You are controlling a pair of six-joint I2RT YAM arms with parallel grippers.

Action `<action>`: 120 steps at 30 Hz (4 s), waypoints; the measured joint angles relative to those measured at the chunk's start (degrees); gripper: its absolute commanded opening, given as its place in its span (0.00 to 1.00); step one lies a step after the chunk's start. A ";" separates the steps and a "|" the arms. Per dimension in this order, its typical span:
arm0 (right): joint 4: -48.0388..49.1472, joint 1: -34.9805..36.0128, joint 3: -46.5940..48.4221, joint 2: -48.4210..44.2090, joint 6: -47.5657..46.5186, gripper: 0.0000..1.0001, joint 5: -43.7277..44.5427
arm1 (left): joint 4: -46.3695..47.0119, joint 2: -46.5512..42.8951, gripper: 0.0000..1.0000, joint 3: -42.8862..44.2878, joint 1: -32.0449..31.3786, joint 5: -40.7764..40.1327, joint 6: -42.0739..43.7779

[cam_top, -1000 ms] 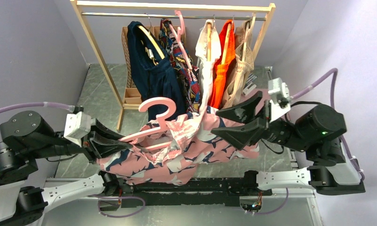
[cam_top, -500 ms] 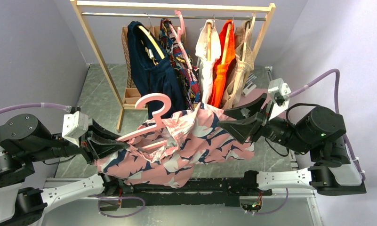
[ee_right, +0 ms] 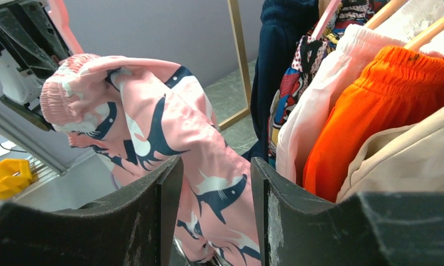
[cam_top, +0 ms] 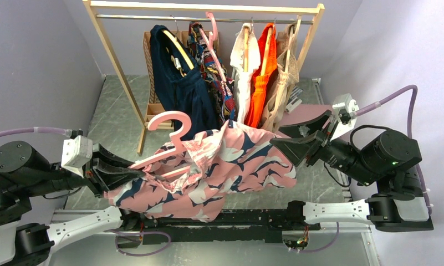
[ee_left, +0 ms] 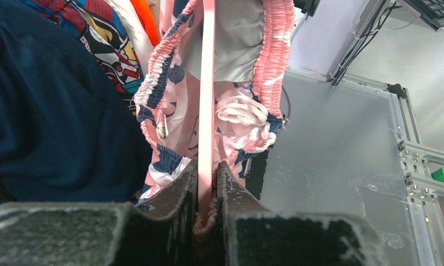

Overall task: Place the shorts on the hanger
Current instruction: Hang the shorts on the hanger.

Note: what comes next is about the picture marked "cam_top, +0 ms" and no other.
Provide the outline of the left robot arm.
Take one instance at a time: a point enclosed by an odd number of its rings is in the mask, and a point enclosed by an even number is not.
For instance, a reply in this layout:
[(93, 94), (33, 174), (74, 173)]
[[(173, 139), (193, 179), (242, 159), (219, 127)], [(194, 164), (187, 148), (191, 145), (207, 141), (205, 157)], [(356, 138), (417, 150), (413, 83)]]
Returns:
[(39, 265), (58, 250), (106, 231), (143, 229), (144, 217), (114, 206), (80, 218), (20, 225), (32, 197), (87, 187), (98, 197), (137, 176), (130, 161), (81, 137), (64, 142), (62, 160), (50, 163), (33, 146), (0, 147), (0, 265)]

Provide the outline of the pink patterned shorts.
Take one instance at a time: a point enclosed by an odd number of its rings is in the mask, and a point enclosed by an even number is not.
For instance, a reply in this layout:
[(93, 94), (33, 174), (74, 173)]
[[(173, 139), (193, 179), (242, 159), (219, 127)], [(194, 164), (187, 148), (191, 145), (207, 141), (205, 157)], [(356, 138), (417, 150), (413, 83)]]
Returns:
[(295, 166), (271, 144), (275, 134), (235, 121), (197, 133), (185, 150), (152, 163), (142, 177), (105, 192), (111, 205), (147, 218), (209, 222), (232, 193), (291, 188)]

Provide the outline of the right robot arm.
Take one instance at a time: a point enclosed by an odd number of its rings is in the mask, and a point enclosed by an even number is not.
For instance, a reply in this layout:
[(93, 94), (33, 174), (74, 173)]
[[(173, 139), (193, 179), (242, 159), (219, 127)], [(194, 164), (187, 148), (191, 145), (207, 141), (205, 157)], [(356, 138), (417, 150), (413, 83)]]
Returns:
[(356, 222), (382, 232), (434, 229), (417, 166), (422, 160), (416, 140), (388, 127), (363, 148), (334, 138), (339, 123), (329, 110), (315, 119), (279, 128), (271, 139), (294, 166), (322, 162), (362, 186), (376, 185), (372, 196), (343, 203), (292, 201), (286, 223), (291, 229), (323, 222)]

